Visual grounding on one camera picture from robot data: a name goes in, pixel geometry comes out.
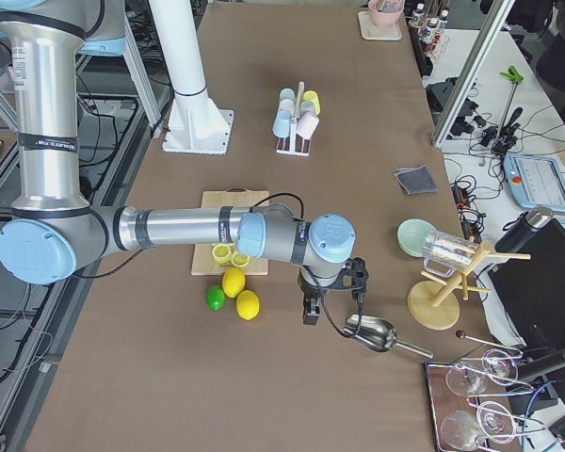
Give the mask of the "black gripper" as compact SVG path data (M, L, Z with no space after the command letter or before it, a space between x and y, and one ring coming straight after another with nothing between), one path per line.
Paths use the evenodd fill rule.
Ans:
M299 272L298 284L303 294L302 323L307 326L314 326L320 317L319 301L322 298L322 291L304 270Z

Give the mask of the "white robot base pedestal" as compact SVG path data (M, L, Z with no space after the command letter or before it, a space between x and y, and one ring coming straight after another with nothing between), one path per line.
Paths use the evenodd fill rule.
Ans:
M154 0L150 8L174 94L163 150L225 154L234 112L208 94L190 3Z

